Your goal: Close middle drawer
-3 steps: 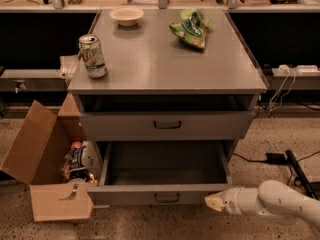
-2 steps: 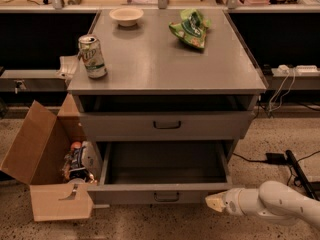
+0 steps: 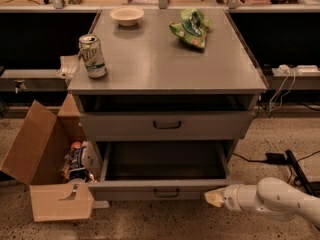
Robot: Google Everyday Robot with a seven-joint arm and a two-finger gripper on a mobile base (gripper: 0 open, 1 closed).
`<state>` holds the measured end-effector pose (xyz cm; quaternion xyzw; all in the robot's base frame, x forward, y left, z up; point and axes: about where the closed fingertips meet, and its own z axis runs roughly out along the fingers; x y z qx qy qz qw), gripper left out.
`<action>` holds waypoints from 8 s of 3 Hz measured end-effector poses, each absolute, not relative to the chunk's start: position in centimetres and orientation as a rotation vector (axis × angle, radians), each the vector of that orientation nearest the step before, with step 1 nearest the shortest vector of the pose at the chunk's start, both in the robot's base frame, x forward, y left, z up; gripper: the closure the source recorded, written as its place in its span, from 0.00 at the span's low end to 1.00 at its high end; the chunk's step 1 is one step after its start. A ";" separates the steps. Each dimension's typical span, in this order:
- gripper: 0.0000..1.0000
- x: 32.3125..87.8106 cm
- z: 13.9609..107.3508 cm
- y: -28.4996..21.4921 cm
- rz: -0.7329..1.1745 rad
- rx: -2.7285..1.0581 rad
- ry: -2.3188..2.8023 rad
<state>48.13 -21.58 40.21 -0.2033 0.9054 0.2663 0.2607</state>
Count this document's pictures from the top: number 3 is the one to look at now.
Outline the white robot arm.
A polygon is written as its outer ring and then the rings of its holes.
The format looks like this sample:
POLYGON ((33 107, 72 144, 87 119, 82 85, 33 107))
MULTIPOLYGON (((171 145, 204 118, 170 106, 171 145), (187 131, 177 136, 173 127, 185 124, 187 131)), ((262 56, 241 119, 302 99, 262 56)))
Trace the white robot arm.
POLYGON ((290 221, 299 215, 320 228, 320 198, 277 178, 263 178, 256 185, 231 184, 207 191, 204 197, 215 207, 236 212, 248 210, 278 221, 290 221))

